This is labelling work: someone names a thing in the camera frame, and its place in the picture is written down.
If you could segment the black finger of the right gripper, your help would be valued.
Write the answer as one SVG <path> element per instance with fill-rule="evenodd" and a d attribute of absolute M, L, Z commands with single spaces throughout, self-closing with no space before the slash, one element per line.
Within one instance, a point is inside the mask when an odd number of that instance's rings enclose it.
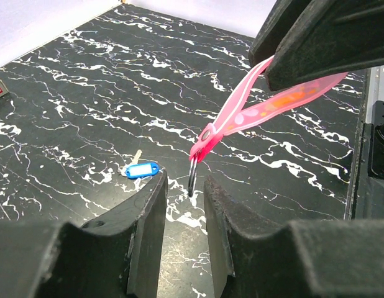
<path fill-rule="evenodd" d="M 277 0 L 251 45 L 251 67 L 274 55 L 280 42 L 311 0 Z"/>
<path fill-rule="evenodd" d="M 384 1 L 311 1 L 266 70 L 272 91 L 384 65 Z"/>

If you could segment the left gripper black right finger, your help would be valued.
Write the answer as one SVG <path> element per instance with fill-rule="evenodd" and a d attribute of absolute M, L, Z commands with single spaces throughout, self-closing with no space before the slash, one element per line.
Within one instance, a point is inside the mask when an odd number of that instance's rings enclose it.
<path fill-rule="evenodd" d="M 384 297 L 384 220 L 280 225 L 204 182 L 216 297 Z"/>

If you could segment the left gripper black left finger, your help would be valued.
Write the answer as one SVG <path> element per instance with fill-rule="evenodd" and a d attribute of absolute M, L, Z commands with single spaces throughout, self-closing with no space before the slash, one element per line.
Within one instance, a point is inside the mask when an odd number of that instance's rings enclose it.
<path fill-rule="evenodd" d="M 77 227 L 0 221 L 0 297 L 155 297 L 168 176 Z"/>

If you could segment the key with blue tag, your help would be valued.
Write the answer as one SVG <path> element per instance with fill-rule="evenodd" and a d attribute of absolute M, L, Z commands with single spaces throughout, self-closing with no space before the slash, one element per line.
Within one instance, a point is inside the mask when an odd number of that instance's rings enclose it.
<path fill-rule="evenodd" d="M 159 165 L 155 162 L 139 163 L 142 150 L 138 149 L 130 164 L 120 169 L 120 174 L 128 179 L 139 179 L 155 176 L 159 172 Z"/>

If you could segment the pink strap keyring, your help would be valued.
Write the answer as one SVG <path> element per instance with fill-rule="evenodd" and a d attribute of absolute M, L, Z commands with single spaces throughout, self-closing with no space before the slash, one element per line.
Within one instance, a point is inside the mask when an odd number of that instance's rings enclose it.
<path fill-rule="evenodd" d="M 307 104 L 328 92 L 347 75 L 346 72 L 332 74 L 301 83 L 245 109 L 244 105 L 256 79 L 270 66 L 272 60 L 271 56 L 261 61 L 243 77 L 227 98 L 214 122 L 207 124 L 197 142 L 191 147 L 189 197 L 193 195 L 196 185 L 197 164 L 204 160 L 223 137 L 249 129 L 283 112 Z"/>

